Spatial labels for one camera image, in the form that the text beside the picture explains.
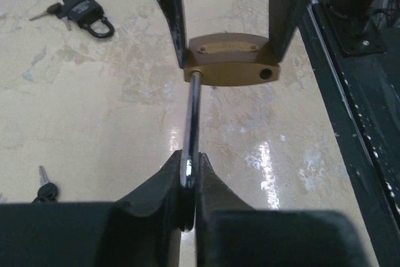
padlock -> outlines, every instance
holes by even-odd
[[[92,36],[96,38],[108,38],[111,37],[115,30],[114,26],[108,21],[107,17],[104,16],[104,10],[100,4],[95,0],[62,0],[64,6],[62,12],[70,20],[76,22],[76,24],[85,30],[87,30]],[[109,31],[106,33],[97,33],[91,27],[91,24],[100,20],[105,24]]]

white tile floor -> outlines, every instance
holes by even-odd
[[[55,17],[60,0],[0,0],[0,193],[32,201],[45,165],[60,201],[117,200],[182,145],[188,84],[155,0],[97,0],[116,27],[99,41]],[[268,35],[268,0],[185,0],[189,37]],[[299,34],[278,82],[204,87],[201,151],[257,208],[337,209],[368,234]],[[193,232],[182,266],[194,266]]]

